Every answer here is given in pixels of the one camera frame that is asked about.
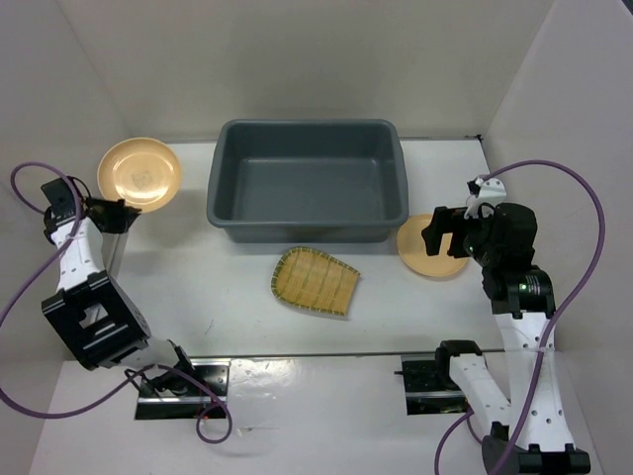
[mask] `white backdrop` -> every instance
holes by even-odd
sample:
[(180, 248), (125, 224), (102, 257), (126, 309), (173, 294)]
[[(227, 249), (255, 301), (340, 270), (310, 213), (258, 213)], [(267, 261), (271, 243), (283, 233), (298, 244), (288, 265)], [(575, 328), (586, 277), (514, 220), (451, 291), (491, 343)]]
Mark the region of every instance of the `white backdrop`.
[[(558, 347), (605, 473), (630, 473), (633, 231), (633, 15), (621, 0), (557, 0), (485, 136), (491, 168), (529, 158), (560, 161), (595, 188), (606, 213), (601, 264), (561, 320)], [(595, 249), (593, 205), (551, 169), (509, 172), (514, 198), (536, 211), (536, 262), (557, 302)]]
[(379, 117), (482, 134), (552, 0), (59, 0), (133, 135)]
[[(45, 161), (96, 187), (99, 158), (129, 136), (99, 77), (53, 0), (0, 2), (0, 305), (54, 251), (42, 217), (13, 196), (11, 169)], [(38, 204), (45, 172), (20, 175)], [(46, 410), (65, 355), (42, 315), (40, 301), (56, 287), (45, 274), (16, 306), (0, 332), (0, 383), (18, 401)], [(0, 404), (2, 472), (28, 473), (43, 423)]]

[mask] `purple cable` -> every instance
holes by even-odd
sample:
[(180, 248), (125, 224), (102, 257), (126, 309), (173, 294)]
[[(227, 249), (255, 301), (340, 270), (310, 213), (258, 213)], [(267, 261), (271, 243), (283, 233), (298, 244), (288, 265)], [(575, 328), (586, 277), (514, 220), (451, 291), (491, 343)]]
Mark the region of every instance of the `purple cable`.
[(473, 410), (471, 408), (468, 408), (468, 411), (466, 411), (466, 413), (464, 413), (464, 415), (461, 418), (455, 421), (451, 425), (451, 427), (449, 427), (446, 430), (446, 432), (444, 432), (444, 435), (442, 435), (442, 438), (440, 438), (439, 443), (437, 444), (437, 448), (435, 449), (435, 460), (433, 461), (433, 469), (435, 470), (435, 475), (440, 475), (439, 459), (440, 459), (440, 456), (442, 455), (442, 449), (444, 448), (444, 444), (446, 443), (446, 440), (448, 440), (448, 437), (450, 437), (451, 433), (453, 433), (453, 430), (458, 428), (459, 425), (463, 421), (467, 421), (473, 414), (474, 414)]
[(471, 433), (471, 435), (473, 436), (473, 439), (479, 444), (481, 445), (483, 442), (480, 439), (480, 437), (477, 435), (477, 433), (475, 432), (475, 430), (473, 429), (473, 424), (471, 423), (471, 418), (467, 418), (466, 419), (466, 426), (468, 426), (468, 431)]
[[(18, 166), (16, 166), (13, 171), (11, 172), (11, 188), (13, 189), (14, 193), (16, 194), (16, 196), (24, 203), (26, 204), (29, 208), (31, 208), (32, 210), (43, 214), (44, 212), (40, 209), (38, 209), (36, 206), (32, 205), (25, 197), (24, 195), (20, 192), (20, 190), (18, 189), (18, 186), (16, 184), (16, 175), (17, 173), (26, 167), (29, 166), (35, 166), (35, 167), (39, 167), (39, 168), (45, 168), (46, 170), (49, 170), (51, 172), (53, 172), (54, 174), (56, 174), (57, 176), (59, 176), (59, 178), (61, 178), (63, 180), (63, 182), (68, 185), (68, 188), (70, 188), (70, 191), (72, 193), (72, 199), (75, 205), (75, 210), (81, 210), (81, 199), (79, 198), (79, 195), (77, 193), (76, 188), (74, 187), (74, 185), (72, 184), (72, 182), (68, 179), (68, 177), (66, 175), (64, 175), (61, 171), (59, 171), (58, 169), (56, 169), (53, 166), (50, 166), (46, 163), (40, 163), (40, 162), (36, 162), (36, 161), (28, 161), (25, 163), (22, 163)], [(58, 249), (56, 250), (53, 255), (46, 260), (46, 262), (41, 265), (34, 273), (31, 277), (29, 277), (27, 279), (27, 281), (18, 289), (18, 291), (15, 293), (15, 295), (9, 300), (9, 303), (2, 309), (2, 312), (0, 313), (0, 327), (2, 327), (2, 324), (4, 324), (4, 321), (7, 319), (9, 313), (11, 312), (11, 310), (13, 309), (13, 307), (16, 305), (16, 303), (18, 302), (18, 300), (20, 299), (20, 297), (22, 297), (22, 295), (27, 291), (27, 289), (38, 279), (38, 277), (40, 277), (40, 275), (42, 275), (42, 273), (53, 263), (55, 262), (70, 246), (70, 244), (72, 243), (72, 238), (74, 238), (75, 234), (77, 233), (77, 230), (79, 229), (79, 225), (81, 223), (81, 215), (79, 213), (75, 213), (75, 221), (72, 225), (72, 230), (70, 231), (70, 234), (68, 235), (68, 238), (66, 239), (66, 241), (64, 242), (64, 244)], [(218, 398), (218, 396), (216, 396), (213, 391), (211, 391), (207, 386), (205, 386), (204, 384), (200, 383), (199, 381), (196, 381), (194, 378), (192, 378), (191, 376), (189, 376), (188, 374), (176, 369), (176, 368), (172, 368), (170, 366), (164, 366), (162, 364), (156, 364), (156, 365), (148, 365), (148, 366), (144, 366), (142, 369), (140, 369), (139, 371), (131, 374), (124, 382), (122, 382), (119, 386), (117, 386), (116, 388), (114, 388), (112, 391), (110, 391), (108, 394), (106, 394), (103, 398), (95, 401), (92, 404), (89, 404), (88, 406), (85, 406), (83, 408), (80, 409), (76, 409), (74, 411), (68, 411), (66, 413), (56, 413), (56, 414), (50, 414), (50, 413), (42, 413), (39, 411), (33, 411), (31, 409), (25, 408), (24, 406), (21, 406), (20, 404), (18, 404), (17, 402), (15, 402), (13, 399), (11, 399), (11, 397), (4, 392), (4, 390), (2, 388), (0, 388), (0, 401), (2, 401), (3, 403), (5, 403), (7, 406), (9, 406), (11, 409), (13, 409), (14, 411), (17, 411), (18, 413), (24, 414), (25, 416), (29, 416), (31, 418), (36, 418), (36, 419), (66, 419), (66, 418), (72, 418), (73, 416), (79, 416), (80, 414), (84, 414), (87, 413), (88, 411), (96, 408), (97, 406), (100, 406), (101, 404), (105, 403), (106, 401), (108, 401), (110, 398), (112, 398), (115, 394), (117, 394), (119, 391), (121, 391), (126, 385), (132, 383), (136, 377), (142, 375), (145, 371), (153, 368), (153, 367), (158, 367), (160, 369), (163, 369), (165, 371), (169, 371), (171, 373), (174, 373), (178, 376), (180, 376), (181, 378), (187, 380), (189, 383), (193, 384), (194, 386), (196, 386), (197, 388), (199, 388), (201, 391), (203, 391), (205, 394), (207, 394), (213, 404), (211, 404), (208, 408), (206, 408), (198, 417), (198, 419), (196, 420), (196, 434), (198, 435), (198, 437), (206, 442), (206, 443), (222, 443), (225, 440), (228, 439), (228, 437), (230, 436), (230, 433), (232, 431), (232, 417), (230, 415), (230, 412), (228, 410), (228, 408), (226, 407), (226, 404), (220, 399)], [(228, 422), (228, 428), (226, 430), (226, 434), (223, 435), (222, 437), (218, 438), (218, 439), (212, 439), (212, 438), (208, 438), (205, 435), (202, 434), (202, 430), (201, 430), (201, 422), (205, 419), (205, 415), (214, 407), (220, 407), (222, 408), (222, 410), (225, 412), (226, 414), (226, 421)]]
[[(543, 334), (540, 337), (540, 343), (539, 343), (539, 348), (544, 348), (547, 344), (547, 340), (550, 337), (550, 334), (554, 330), (554, 326), (556, 325), (558, 320), (561, 318), (561, 315), (563, 315), (563, 312), (565, 312), (565, 310), (570, 306), (572, 301), (578, 296), (581, 290), (583, 290), (583, 287), (585, 287), (585, 285), (589, 281), (589, 278), (591, 277), (591, 275), (595, 271), (595, 268), (597, 267), (597, 263), (600, 260), (600, 255), (602, 254), (602, 249), (604, 248), (604, 238), (606, 235), (606, 222), (604, 218), (604, 210), (602, 209), (600, 200), (595, 194), (595, 191), (593, 191), (593, 188), (591, 188), (591, 186), (587, 183), (587, 181), (584, 178), (582, 178), (576, 171), (572, 170), (571, 168), (565, 165), (562, 165), (561, 163), (556, 163), (555, 161), (549, 161), (549, 160), (518, 161), (516, 163), (513, 163), (512, 165), (504, 166), (500, 168), (499, 170), (494, 171), (490, 175), (484, 176), (483, 178), (485, 180), (490, 180), (491, 178), (499, 176), (502, 173), (506, 173), (509, 170), (513, 170), (514, 168), (519, 168), (521, 166), (527, 166), (527, 165), (550, 166), (552, 168), (557, 168), (561, 171), (564, 171), (565, 173), (575, 178), (576, 181), (578, 181), (581, 185), (583, 185), (583, 188), (585, 188), (585, 190), (589, 194), (589, 197), (593, 201), (593, 205), (595, 206), (595, 211), (597, 213), (597, 222), (598, 222), (597, 243), (595, 245), (595, 251), (593, 252), (593, 257), (591, 258), (591, 262), (589, 263), (589, 266), (587, 270), (585, 271), (585, 274), (583, 274), (583, 277), (581, 278), (579, 283), (576, 284), (576, 287), (574, 287), (570, 295), (568, 295), (567, 298), (563, 301), (561, 306), (554, 313), (554, 316), (550, 320), (547, 327), (545, 327), (545, 330), (543, 331)], [(521, 410), (521, 414), (518, 418), (518, 421), (516, 422), (516, 427), (514, 428), (514, 431), (512, 432), (512, 436), (507, 442), (507, 447), (503, 451), (503, 454), (499, 458), (495, 467), (493, 467), (493, 470), (489, 472), (489, 475), (498, 475), (499, 471), (501, 470), (505, 462), (507, 462), (507, 459), (512, 453), (512, 450), (514, 449), (514, 446), (516, 445), (516, 442), (518, 441), (521, 431), (523, 430), (523, 427), (525, 426), (525, 421), (527, 421), (527, 417), (530, 412), (530, 407), (532, 406), (532, 401), (534, 400), (534, 395), (536, 394), (536, 387), (538, 385), (538, 378), (541, 373), (544, 357), (545, 357), (545, 353), (542, 351), (539, 351), (539, 353), (536, 355), (536, 362), (534, 363), (534, 372), (532, 373), (532, 379), (530, 380), (530, 385), (527, 391), (527, 396), (525, 398), (525, 403), (523, 404), (523, 409)]]

